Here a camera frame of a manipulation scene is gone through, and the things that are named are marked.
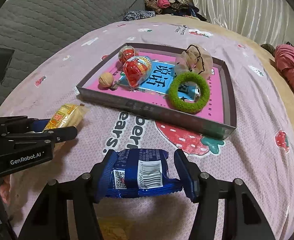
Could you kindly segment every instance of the gray tray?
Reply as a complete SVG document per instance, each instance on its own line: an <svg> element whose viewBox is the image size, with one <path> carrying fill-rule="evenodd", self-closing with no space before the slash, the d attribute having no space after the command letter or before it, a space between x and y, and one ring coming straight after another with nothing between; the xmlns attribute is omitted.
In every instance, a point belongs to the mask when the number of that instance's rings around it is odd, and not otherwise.
<svg viewBox="0 0 294 240"><path fill-rule="evenodd" d="M107 58L96 65L77 85L81 97L84 100L101 104L107 107L117 108L129 111L137 115L141 115L154 120L163 121L176 125L187 130L212 136L219 139L227 138L237 127L236 107L234 100L234 90L232 87L229 71L224 61L214 58L214 64L218 65L222 97L223 97L223 114L224 122L215 122L206 118L198 117L192 114L184 113L175 109L162 107L160 105L149 104L146 102L125 98L116 95L106 94L104 92L87 89L89 82L93 78L98 78L104 72L104 66L111 60L123 46L133 46L141 52L149 52L176 57L180 55L184 49L173 48L162 45L145 44L145 43L125 43Z"/></svg>

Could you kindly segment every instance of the white curtain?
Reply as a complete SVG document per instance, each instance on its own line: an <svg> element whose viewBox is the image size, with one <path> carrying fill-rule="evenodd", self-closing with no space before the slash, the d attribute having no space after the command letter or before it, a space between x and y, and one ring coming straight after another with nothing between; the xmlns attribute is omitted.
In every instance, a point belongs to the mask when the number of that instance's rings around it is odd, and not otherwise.
<svg viewBox="0 0 294 240"><path fill-rule="evenodd" d="M290 6L286 0L192 0L211 23L258 44L284 43Z"/></svg>

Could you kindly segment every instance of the barcode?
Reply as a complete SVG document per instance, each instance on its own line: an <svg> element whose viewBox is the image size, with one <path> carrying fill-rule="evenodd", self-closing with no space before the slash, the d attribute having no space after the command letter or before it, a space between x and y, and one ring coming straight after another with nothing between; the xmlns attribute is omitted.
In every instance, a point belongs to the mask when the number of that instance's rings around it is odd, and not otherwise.
<svg viewBox="0 0 294 240"><path fill-rule="evenodd" d="M126 189L125 171L114 170L115 189Z"/></svg>
<svg viewBox="0 0 294 240"><path fill-rule="evenodd" d="M163 186L162 166L159 161L138 161L137 182L139 188L156 188Z"/></svg>

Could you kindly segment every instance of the yellow snack package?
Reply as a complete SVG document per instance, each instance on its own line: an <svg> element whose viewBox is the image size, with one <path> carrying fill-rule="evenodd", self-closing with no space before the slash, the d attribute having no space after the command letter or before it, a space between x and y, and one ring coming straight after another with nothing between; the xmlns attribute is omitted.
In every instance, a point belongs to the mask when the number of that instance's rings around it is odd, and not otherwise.
<svg viewBox="0 0 294 240"><path fill-rule="evenodd" d="M132 223L122 218L98 218L104 240L128 240Z"/></svg>
<svg viewBox="0 0 294 240"><path fill-rule="evenodd" d="M80 121L84 118L87 113L88 108L84 104L74 105L74 104L64 104L60 109L54 114L50 121L45 126L45 130L67 127L67 126L77 126Z"/></svg>

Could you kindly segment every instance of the bed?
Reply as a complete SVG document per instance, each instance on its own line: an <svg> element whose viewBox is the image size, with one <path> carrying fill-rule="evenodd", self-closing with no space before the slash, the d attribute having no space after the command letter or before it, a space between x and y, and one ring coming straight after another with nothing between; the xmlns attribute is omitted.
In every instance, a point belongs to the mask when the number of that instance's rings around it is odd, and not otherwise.
<svg viewBox="0 0 294 240"><path fill-rule="evenodd" d="M166 15L110 24L87 33L41 64L7 97L0 106L0 116L24 113L49 118L64 103L81 103L75 85L104 55L126 41L180 48L198 43L212 56L226 62L235 91L238 127L226 140L217 143L218 151L197 144L197 151L185 149L185 152L190 161L217 179L242 178L276 239L288 239L294 231L294 94L273 67L274 58L255 42L236 33L199 20ZM44 76L36 86L35 82ZM49 179L73 180L103 159L120 111L91 103L87 106L90 110L77 140L65 143L51 162L11 175L9 213L17 234ZM132 142L130 135L135 120L129 114L115 150L124 149ZM168 133L171 129L181 136L196 139L203 136L145 120L138 147L167 150L170 177L177 178L172 153L183 146L174 143ZM287 147L277 144L279 134L287 137ZM72 204L68 207L72 214ZM188 239L196 208L184 192L138 199L105 198L95 205L98 217L122 217L130 221L133 225L130 239L146 240ZM215 239L221 239L223 210L220 203ZM144 226L146 223L153 230ZM69 228L71 239L77 239L72 215Z"/></svg>

